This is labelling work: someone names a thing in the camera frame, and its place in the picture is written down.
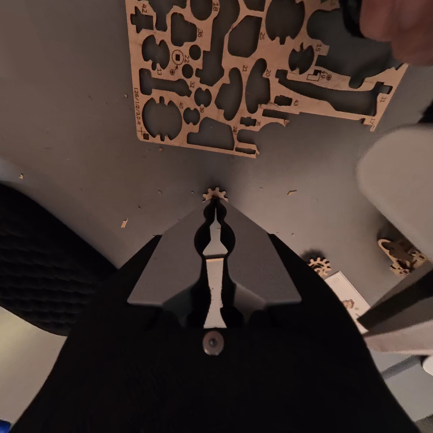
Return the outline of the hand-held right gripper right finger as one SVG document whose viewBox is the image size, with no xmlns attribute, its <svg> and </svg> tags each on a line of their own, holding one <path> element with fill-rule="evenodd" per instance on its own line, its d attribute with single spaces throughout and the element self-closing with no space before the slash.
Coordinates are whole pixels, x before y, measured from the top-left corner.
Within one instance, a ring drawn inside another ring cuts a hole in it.
<svg viewBox="0 0 433 433">
<path fill-rule="evenodd" d="M 226 327 L 242 327 L 269 307 L 299 304 L 301 295 L 270 235 L 223 199 L 216 199 L 216 218 L 227 250 L 220 308 Z"/>
</svg>

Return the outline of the partly built wooden model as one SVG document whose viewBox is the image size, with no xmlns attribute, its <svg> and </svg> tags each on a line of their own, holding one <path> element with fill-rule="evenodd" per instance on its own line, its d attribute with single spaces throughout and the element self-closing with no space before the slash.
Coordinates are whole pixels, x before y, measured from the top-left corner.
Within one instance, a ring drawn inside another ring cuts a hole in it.
<svg viewBox="0 0 433 433">
<path fill-rule="evenodd" d="M 385 226 L 377 233 L 377 244 L 391 261 L 390 270 L 405 278 L 431 260 L 393 226 Z"/>
</svg>

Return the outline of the instruction booklet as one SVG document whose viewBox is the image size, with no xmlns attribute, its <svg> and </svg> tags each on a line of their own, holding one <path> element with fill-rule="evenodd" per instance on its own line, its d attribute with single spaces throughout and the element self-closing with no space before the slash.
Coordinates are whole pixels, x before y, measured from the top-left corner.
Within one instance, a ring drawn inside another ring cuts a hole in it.
<svg viewBox="0 0 433 433">
<path fill-rule="evenodd" d="M 353 319 L 361 334 L 368 330 L 359 323 L 359 318 L 370 306 L 342 272 L 336 272 L 324 279 L 338 299 L 342 302 L 348 314 Z"/>
</svg>

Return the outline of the wooden gear with square hole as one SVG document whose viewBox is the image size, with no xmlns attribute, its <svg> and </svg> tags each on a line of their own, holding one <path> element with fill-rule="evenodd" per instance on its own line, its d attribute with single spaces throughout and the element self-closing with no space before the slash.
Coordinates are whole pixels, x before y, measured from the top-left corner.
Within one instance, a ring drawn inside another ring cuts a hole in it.
<svg viewBox="0 0 433 433">
<path fill-rule="evenodd" d="M 315 271 L 320 277 L 327 278 L 332 272 L 330 262 L 325 257 L 311 258 L 307 263 L 308 266 Z"/>
</svg>

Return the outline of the wooden cutout sheet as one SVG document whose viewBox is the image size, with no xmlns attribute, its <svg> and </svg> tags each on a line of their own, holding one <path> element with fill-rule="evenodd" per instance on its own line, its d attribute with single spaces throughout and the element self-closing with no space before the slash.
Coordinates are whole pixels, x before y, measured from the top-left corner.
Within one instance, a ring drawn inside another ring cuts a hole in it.
<svg viewBox="0 0 433 433">
<path fill-rule="evenodd" d="M 374 131 L 408 64 L 356 32 L 360 1 L 125 1 L 137 138 L 255 158 L 299 114 Z"/>
</svg>

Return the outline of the small wooden gear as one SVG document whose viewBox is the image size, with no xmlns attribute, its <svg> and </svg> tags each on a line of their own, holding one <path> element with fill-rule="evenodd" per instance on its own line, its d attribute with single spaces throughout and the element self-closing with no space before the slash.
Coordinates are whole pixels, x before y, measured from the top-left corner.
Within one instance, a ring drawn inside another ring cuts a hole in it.
<svg viewBox="0 0 433 433">
<path fill-rule="evenodd" d="M 228 202 L 229 199 L 226 197 L 226 191 L 220 190 L 219 187 L 215 187 L 214 189 L 208 188 L 206 193 L 203 193 L 203 202 L 211 201 L 211 200 L 223 200 Z"/>
</svg>

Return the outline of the person's left hand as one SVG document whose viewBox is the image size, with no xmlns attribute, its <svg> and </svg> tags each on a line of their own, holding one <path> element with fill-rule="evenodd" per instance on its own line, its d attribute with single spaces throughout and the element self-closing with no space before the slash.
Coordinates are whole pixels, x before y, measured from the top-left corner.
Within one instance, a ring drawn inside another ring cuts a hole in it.
<svg viewBox="0 0 433 433">
<path fill-rule="evenodd" d="M 363 0 L 360 30 L 366 38 L 389 42 L 401 62 L 433 65 L 431 0 Z"/>
</svg>

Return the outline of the scattered wood chips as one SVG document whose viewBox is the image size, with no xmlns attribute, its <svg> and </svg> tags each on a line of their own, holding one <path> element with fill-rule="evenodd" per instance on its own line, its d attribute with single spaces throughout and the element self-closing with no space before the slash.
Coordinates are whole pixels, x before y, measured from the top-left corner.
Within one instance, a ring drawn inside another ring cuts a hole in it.
<svg viewBox="0 0 433 433">
<path fill-rule="evenodd" d="M 203 202 L 208 188 L 246 197 L 252 186 L 235 186 L 242 167 L 264 159 L 187 149 L 166 143 L 87 141 L 83 161 L 67 155 L 48 166 L 54 149 L 45 149 L 35 167 L 17 169 L 20 189 L 77 232 L 165 231 Z"/>
</svg>

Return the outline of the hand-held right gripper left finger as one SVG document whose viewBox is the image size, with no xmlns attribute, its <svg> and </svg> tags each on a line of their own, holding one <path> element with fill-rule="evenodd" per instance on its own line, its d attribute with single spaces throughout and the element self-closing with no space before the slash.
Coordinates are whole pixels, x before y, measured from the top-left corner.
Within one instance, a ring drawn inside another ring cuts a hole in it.
<svg viewBox="0 0 433 433">
<path fill-rule="evenodd" d="M 206 259 L 215 219 L 211 199 L 178 221 L 160 238 L 134 286 L 128 303 L 158 307 L 176 315 L 181 325 L 203 328 L 211 302 Z"/>
</svg>

